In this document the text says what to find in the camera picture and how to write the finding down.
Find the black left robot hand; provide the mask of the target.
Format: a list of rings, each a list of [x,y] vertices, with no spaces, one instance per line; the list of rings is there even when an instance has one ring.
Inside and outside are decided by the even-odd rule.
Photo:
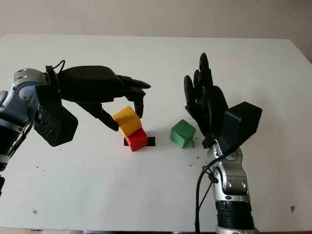
[[[61,97],[75,102],[110,129],[117,131],[119,124],[107,113],[102,104],[126,97],[134,103],[135,113],[143,116],[144,89],[151,86],[141,80],[117,75],[106,66],[76,66],[58,73]]]

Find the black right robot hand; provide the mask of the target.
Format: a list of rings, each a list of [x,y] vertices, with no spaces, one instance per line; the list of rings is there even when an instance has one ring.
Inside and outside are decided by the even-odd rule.
[[[200,56],[199,68],[195,70],[194,77],[185,76],[184,92],[185,109],[198,124],[205,137],[202,145],[208,149],[221,135],[228,104],[222,90],[213,84],[212,72],[205,53]]]

